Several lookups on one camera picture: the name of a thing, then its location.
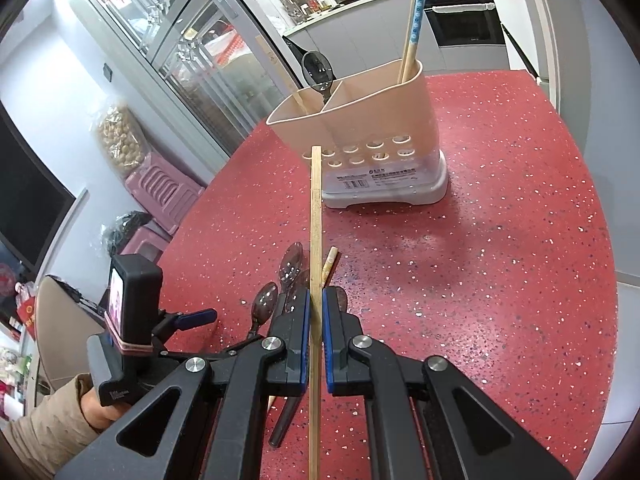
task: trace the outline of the silver bolt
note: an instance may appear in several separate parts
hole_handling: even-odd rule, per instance
[[[369,348],[373,345],[373,339],[368,335],[357,335],[351,341],[356,348]]]
[[[447,369],[449,363],[447,363],[447,360],[444,357],[432,355],[427,359],[427,366],[434,372],[442,372]]]
[[[277,350],[281,346],[282,341],[280,340],[280,338],[274,336],[265,337],[262,340],[262,348],[264,348],[265,350]]]
[[[202,357],[192,357],[191,359],[188,359],[184,364],[184,366],[190,372],[199,372],[205,367],[205,365],[206,362]]]

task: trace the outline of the beige jacket sleeve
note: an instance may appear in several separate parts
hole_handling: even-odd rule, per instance
[[[78,376],[46,397],[28,416],[2,430],[18,459],[35,479],[50,480],[98,437],[80,411],[80,398],[91,387],[89,375]]]

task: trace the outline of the tabletop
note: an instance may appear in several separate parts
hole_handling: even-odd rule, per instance
[[[568,130],[525,72],[427,78],[449,190],[433,205],[324,208],[332,284],[365,333],[396,353],[450,359],[572,473],[604,414],[617,293],[599,200]],[[213,307],[213,331],[172,349],[245,337],[255,293],[284,251],[308,250],[309,173],[265,126],[204,192],[160,260],[161,307]],[[370,478],[362,400],[322,394],[323,478]],[[261,478],[306,477],[306,401]],[[268,419],[271,433],[282,401]]]

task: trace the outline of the oven handle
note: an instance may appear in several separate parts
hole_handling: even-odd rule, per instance
[[[450,12],[465,12],[466,10],[494,10],[495,4],[468,4],[468,5],[447,5],[447,6],[433,6],[431,10],[439,14],[448,14]]]

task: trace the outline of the plastic stool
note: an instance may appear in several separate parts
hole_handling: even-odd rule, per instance
[[[148,227],[140,227],[120,254],[142,254],[156,263],[166,250],[169,242]]]
[[[125,187],[158,225],[174,235],[180,222],[204,191],[183,172],[157,153],[144,162],[125,181]]]

